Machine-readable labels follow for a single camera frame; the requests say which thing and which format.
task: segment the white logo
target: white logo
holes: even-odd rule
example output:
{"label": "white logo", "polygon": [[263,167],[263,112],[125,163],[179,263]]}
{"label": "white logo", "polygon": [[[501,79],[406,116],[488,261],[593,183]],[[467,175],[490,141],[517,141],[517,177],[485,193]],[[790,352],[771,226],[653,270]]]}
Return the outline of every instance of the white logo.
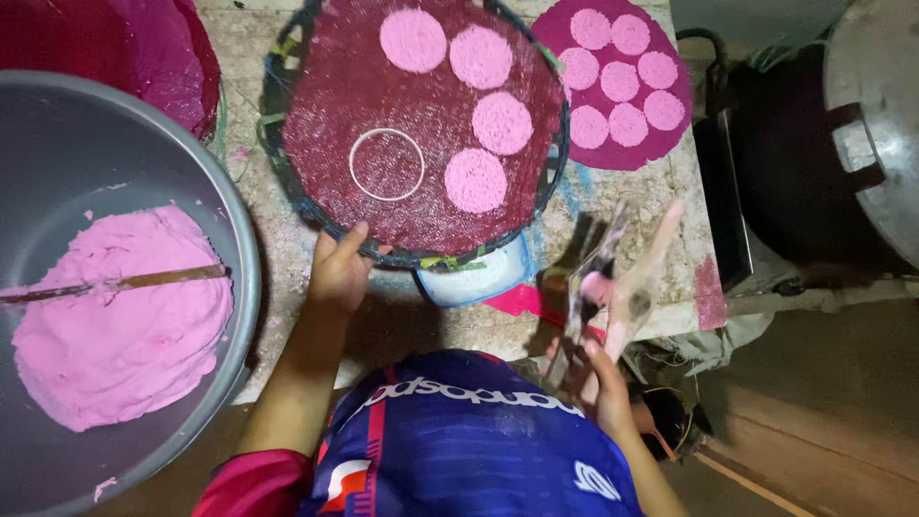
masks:
{"label": "white logo", "polygon": [[574,462],[574,473],[577,479],[574,485],[585,492],[594,492],[609,500],[622,500],[608,477],[603,477],[590,465]]}
{"label": "white logo", "polygon": [[418,377],[413,381],[399,383],[397,385],[380,386],[377,388],[376,393],[370,396],[360,408],[357,408],[354,415],[357,415],[364,407],[372,406],[388,396],[395,398],[403,395],[426,395],[431,393],[439,393],[440,395],[456,398],[458,400],[467,399],[472,404],[500,402],[509,406],[530,406],[546,409],[560,408],[566,413],[571,413],[581,418],[584,417],[584,413],[582,413],[580,409],[566,405],[554,396],[542,395],[541,393],[523,393],[519,391],[515,391],[510,395],[505,395],[500,391],[488,391],[484,388],[470,391],[456,386],[442,385],[441,383],[428,381],[424,377]]}

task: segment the red cloth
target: red cloth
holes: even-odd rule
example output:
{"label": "red cloth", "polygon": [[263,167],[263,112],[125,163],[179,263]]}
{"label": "red cloth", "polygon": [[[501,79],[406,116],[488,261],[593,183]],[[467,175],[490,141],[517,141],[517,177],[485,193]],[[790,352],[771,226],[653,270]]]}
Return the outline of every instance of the red cloth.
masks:
{"label": "red cloth", "polygon": [[312,485],[310,458],[275,449],[240,454],[223,464],[192,517],[291,517]]}

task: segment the person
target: person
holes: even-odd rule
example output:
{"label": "person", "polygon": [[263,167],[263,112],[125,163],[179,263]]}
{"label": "person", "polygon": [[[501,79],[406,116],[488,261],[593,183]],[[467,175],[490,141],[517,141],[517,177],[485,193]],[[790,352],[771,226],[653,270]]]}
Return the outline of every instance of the person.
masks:
{"label": "person", "polygon": [[369,374],[327,417],[373,265],[357,253],[367,233],[320,233],[300,319],[194,517],[686,515],[595,339],[584,345],[599,380],[590,407],[488,354],[443,350]]}

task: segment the blue jersey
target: blue jersey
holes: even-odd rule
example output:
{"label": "blue jersey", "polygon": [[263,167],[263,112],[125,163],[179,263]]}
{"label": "blue jersey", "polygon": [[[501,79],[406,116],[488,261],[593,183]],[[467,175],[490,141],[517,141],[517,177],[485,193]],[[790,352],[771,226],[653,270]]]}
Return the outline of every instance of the blue jersey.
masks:
{"label": "blue jersey", "polygon": [[487,354],[378,370],[337,404],[298,515],[641,515],[622,452]]}

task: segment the round mesh tray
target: round mesh tray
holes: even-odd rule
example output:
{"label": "round mesh tray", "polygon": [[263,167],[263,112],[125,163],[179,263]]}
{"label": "round mesh tray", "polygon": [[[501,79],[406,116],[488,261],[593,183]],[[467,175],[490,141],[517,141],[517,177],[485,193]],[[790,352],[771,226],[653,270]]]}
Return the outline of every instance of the round mesh tray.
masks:
{"label": "round mesh tray", "polygon": [[[263,116],[259,120],[257,132],[259,141],[268,154],[271,167],[287,192],[294,210],[300,214],[304,221],[320,224],[329,235],[339,239],[347,233],[347,230],[337,221],[334,221],[319,204],[304,192],[301,181],[290,164],[287,153],[284,151],[282,137],[284,118],[290,109],[295,86],[302,76],[302,67],[299,64],[296,68],[289,69],[286,68],[285,63],[289,57],[300,58],[300,63],[303,62],[302,58],[309,52],[308,45],[303,41],[310,41],[313,22],[320,14],[321,5],[321,0],[308,0],[302,9],[294,13],[284,29],[280,31],[275,45],[265,56],[266,73],[264,92],[261,98]],[[494,0],[486,0],[483,7],[507,21],[517,30],[520,30],[527,40],[536,45],[542,52],[542,56],[549,65],[555,79],[561,84],[559,70],[556,66],[558,61],[548,50],[536,42],[529,28],[520,17],[500,2]],[[301,29],[300,40],[291,37],[296,28]],[[360,252],[387,266],[448,270],[491,253],[510,243],[520,234],[524,227],[532,223],[533,218],[545,209],[546,203],[549,202],[549,198],[562,179],[565,163],[568,160],[569,119],[568,103],[563,100],[559,113],[559,130],[552,135],[551,139],[552,149],[556,152],[550,153],[550,156],[546,158],[543,164],[531,217],[517,228],[491,238],[473,249],[450,256],[436,251],[405,249],[403,247],[395,247],[391,253],[382,255],[377,251],[381,243],[375,238],[368,238],[361,246]]]}

